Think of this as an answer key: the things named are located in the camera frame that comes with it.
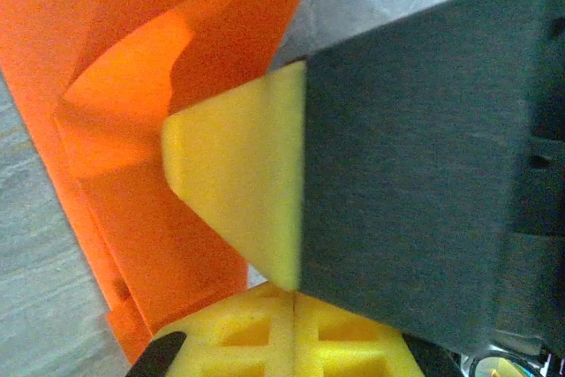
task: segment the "yellow foam block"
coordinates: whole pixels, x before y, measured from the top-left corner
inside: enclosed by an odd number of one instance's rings
[[[298,287],[305,63],[170,116],[171,189],[269,281]]]
[[[179,320],[166,377],[423,377],[395,329],[270,283]]]

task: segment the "gray stone surface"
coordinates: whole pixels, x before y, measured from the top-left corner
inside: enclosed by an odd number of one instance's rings
[[[273,67],[442,1],[303,0]],[[107,306],[2,81],[0,293],[0,375],[125,375]]]

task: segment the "yellow foam grid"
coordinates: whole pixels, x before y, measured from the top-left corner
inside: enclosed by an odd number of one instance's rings
[[[170,188],[268,280],[298,287],[305,63],[167,118]]]
[[[401,334],[270,283],[179,320],[166,377],[423,377]]]

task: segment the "black rubber piece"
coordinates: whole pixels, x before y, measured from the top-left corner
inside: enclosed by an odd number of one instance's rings
[[[470,356],[565,354],[564,16],[453,0],[307,60],[301,291]]]
[[[175,331],[153,340],[125,377],[164,377],[185,339],[185,333]]]
[[[451,352],[414,336],[403,335],[403,338],[425,377],[463,377]]]

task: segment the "translucent orange plastic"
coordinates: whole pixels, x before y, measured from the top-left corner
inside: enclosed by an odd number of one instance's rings
[[[171,112],[262,75],[299,0],[0,0],[0,65],[134,360],[245,287],[166,185]]]

